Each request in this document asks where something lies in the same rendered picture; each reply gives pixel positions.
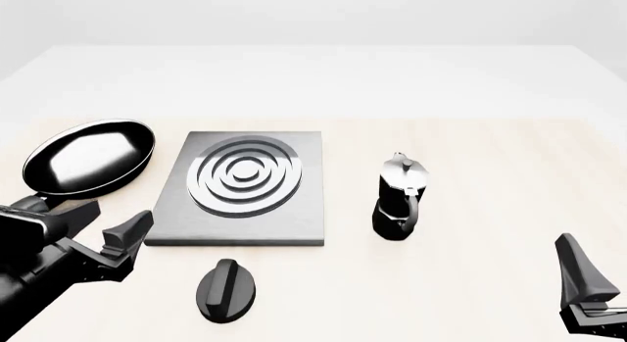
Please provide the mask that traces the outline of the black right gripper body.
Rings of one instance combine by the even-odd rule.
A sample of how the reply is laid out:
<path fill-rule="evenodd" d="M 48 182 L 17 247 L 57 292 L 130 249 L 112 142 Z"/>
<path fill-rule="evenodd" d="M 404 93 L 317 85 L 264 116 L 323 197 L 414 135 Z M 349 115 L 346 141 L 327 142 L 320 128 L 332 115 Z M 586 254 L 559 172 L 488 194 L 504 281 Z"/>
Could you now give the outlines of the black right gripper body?
<path fill-rule="evenodd" d="M 627 336 L 627 307 L 561 302 L 559 315 L 570 334 Z"/>

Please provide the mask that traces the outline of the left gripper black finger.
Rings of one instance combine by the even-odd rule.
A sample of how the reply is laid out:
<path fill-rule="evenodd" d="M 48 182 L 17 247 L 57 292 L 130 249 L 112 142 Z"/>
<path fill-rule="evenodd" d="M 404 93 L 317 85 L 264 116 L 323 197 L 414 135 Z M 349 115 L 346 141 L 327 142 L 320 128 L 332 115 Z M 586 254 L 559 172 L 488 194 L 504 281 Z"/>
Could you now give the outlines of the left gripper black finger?
<path fill-rule="evenodd" d="M 101 211 L 98 200 L 84 200 L 73 205 L 59 206 L 48 212 L 48 215 L 62 220 L 68 227 L 66 237 L 75 238 L 101 215 Z"/>
<path fill-rule="evenodd" d="M 153 223 L 152 212 L 146 210 L 118 226 L 105 229 L 102 232 L 104 245 L 100 254 L 115 261 L 130 258 L 135 262 L 141 244 Z"/>

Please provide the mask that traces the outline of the black frying pan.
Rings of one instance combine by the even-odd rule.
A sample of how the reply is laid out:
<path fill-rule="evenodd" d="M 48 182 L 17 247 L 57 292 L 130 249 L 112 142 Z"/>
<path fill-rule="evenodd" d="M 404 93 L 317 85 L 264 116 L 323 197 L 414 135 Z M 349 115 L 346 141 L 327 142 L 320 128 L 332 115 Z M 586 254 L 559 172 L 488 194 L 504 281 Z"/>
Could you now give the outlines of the black frying pan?
<path fill-rule="evenodd" d="M 30 153 L 22 178 L 35 194 L 12 206 L 48 212 L 67 200 L 110 194 L 145 170 L 155 147 L 153 130 L 139 121 L 106 119 L 73 126 Z"/>

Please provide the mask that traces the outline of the flat grey stove plate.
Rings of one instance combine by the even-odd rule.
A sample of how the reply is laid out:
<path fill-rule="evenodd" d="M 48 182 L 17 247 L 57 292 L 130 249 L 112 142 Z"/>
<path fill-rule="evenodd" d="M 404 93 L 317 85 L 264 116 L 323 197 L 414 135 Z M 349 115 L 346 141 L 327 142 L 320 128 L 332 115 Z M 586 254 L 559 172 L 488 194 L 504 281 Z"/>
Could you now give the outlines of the flat grey stove plate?
<path fill-rule="evenodd" d="M 192 131 L 156 205 L 149 246 L 321 246 L 318 131 Z"/>

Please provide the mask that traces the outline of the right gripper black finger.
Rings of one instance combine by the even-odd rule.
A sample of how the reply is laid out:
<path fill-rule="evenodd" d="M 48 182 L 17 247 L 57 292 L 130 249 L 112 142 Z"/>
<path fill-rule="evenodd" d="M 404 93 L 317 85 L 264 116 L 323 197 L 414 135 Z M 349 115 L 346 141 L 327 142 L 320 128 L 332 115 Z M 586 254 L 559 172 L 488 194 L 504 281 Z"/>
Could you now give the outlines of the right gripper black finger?
<path fill-rule="evenodd" d="M 565 232 L 555 241 L 560 270 L 560 311 L 571 306 L 587 314 L 620 314 L 608 303 L 621 291 L 591 262 L 574 235 Z"/>

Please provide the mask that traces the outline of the black moka pot, silver lid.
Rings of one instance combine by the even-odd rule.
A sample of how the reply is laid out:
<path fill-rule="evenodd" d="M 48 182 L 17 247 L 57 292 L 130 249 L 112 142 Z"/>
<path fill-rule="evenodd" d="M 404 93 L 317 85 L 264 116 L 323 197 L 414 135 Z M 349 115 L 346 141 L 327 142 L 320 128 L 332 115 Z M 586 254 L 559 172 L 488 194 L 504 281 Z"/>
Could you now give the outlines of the black moka pot, silver lid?
<path fill-rule="evenodd" d="M 412 235 L 428 176 L 420 162 L 404 153 L 394 153 L 384 162 L 372 214 L 374 232 L 389 241 L 404 241 Z"/>

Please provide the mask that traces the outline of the round black stove knob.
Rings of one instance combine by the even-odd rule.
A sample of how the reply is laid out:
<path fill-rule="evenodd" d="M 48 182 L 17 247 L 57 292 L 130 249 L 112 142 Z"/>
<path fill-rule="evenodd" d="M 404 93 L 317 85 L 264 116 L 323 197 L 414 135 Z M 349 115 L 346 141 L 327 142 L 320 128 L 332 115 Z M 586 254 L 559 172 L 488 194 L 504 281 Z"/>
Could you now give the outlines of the round black stove knob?
<path fill-rule="evenodd" d="M 220 259 L 203 276 L 196 305 L 201 315 L 212 323 L 231 323 L 252 308 L 257 294 L 252 274 L 233 259 Z"/>

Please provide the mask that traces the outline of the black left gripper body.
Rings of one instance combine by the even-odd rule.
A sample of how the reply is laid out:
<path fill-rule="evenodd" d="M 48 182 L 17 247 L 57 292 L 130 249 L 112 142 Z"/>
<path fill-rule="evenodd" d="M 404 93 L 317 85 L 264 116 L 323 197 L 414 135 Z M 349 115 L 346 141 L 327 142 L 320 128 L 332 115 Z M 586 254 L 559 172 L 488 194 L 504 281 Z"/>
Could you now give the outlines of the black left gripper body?
<path fill-rule="evenodd" d="M 37 279 L 57 283 L 122 282 L 134 268 L 134 248 L 105 245 L 96 253 L 69 238 L 45 247 L 29 272 Z"/>

